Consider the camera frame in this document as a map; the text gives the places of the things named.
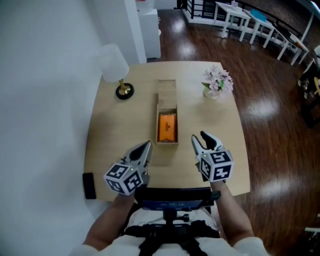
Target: white wall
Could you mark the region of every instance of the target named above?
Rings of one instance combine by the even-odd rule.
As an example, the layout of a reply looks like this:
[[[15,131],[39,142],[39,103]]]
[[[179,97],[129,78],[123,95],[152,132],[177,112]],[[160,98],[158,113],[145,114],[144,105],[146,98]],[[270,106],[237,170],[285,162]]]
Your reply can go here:
[[[170,10],[177,8],[177,0],[155,0],[155,9]]]
[[[106,43],[118,45],[126,62],[147,62],[135,0],[94,0]]]
[[[0,20],[0,255],[68,255],[96,217],[82,173],[102,44],[83,0],[2,0]]]

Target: white cabinet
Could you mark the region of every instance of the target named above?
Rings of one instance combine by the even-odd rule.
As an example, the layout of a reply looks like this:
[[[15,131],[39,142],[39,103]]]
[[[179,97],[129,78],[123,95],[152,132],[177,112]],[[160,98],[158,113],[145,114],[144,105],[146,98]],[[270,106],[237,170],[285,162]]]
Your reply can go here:
[[[157,10],[173,10],[177,8],[177,0],[155,0],[155,6]]]
[[[160,58],[160,31],[157,10],[153,9],[148,13],[139,15],[139,21],[146,58]]]

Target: lamp base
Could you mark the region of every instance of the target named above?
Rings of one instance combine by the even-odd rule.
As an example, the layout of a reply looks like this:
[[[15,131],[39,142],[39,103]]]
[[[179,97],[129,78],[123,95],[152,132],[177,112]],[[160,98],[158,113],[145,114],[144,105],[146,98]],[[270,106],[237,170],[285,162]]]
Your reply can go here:
[[[120,99],[120,100],[127,100],[129,99],[132,95],[134,95],[135,89],[134,86],[131,83],[124,83],[126,89],[122,89],[121,85],[117,87],[115,90],[115,95]]]

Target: hardwood floor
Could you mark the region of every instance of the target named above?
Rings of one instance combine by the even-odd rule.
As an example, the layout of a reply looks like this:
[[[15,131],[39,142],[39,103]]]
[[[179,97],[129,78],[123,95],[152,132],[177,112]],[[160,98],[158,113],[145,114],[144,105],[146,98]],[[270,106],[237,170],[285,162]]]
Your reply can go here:
[[[160,59],[151,61],[221,62],[234,80],[233,95],[243,127],[251,192],[236,199],[247,212],[255,235],[272,255],[292,255],[297,236],[320,213],[320,124],[307,128],[297,80],[305,67],[290,65],[278,45],[222,28],[188,24],[180,10],[159,10]]]

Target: gold lamp stand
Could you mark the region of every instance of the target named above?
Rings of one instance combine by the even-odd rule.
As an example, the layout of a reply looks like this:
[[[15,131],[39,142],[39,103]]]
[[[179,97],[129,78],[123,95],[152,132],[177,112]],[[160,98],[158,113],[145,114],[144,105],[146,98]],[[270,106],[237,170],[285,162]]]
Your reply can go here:
[[[123,79],[119,80],[120,85],[117,87],[115,94],[120,100],[129,99],[135,92],[131,83],[124,83]]]

